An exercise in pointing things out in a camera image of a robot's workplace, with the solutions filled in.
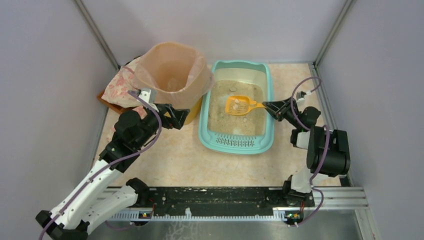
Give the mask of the yellow litter scoop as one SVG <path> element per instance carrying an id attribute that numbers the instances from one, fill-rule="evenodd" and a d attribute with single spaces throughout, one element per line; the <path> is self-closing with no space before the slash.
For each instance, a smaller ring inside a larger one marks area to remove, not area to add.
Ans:
<path id="1" fill-rule="evenodd" d="M 225 113 L 232 116 L 245 116 L 254 109 L 264 109 L 265 105 L 245 95 L 229 96 L 225 103 Z"/>

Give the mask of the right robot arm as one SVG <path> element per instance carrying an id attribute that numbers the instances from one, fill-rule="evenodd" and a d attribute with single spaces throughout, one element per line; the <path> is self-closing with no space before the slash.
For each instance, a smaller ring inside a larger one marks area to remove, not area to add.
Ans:
<path id="1" fill-rule="evenodd" d="M 286 120 L 294 126 L 290 143 L 307 151 L 305 167 L 283 183 L 282 197 L 289 206 L 311 201 L 314 185 L 348 173 L 351 159 L 346 131 L 317 126 L 321 112 L 313 106 L 299 110 L 292 97 L 263 105 L 276 121 Z"/>

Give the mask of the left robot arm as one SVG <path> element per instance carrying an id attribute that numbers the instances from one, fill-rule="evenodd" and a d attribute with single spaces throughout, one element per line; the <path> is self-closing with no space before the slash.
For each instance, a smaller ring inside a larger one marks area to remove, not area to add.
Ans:
<path id="1" fill-rule="evenodd" d="M 42 227 L 40 239 L 48 235 L 53 240 L 85 240 L 116 213 L 149 201 L 149 187 L 136 177 L 97 201 L 110 183 L 156 143 L 163 128 L 180 130 L 190 113 L 189 109 L 174 109 L 171 104 L 151 104 L 144 110 L 144 117 L 135 110 L 122 113 L 114 125 L 112 140 L 86 177 L 56 207 L 36 215 Z"/>

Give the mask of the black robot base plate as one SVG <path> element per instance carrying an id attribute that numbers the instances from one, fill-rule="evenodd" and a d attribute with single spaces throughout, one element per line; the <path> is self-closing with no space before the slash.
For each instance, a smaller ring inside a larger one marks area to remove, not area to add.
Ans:
<path id="1" fill-rule="evenodd" d="M 194 217 L 262 217 L 278 207 L 314 207 L 315 200 L 311 193 L 290 195 L 285 187 L 152 187 L 134 206 L 153 209 L 156 217 L 183 216 L 186 209 Z"/>

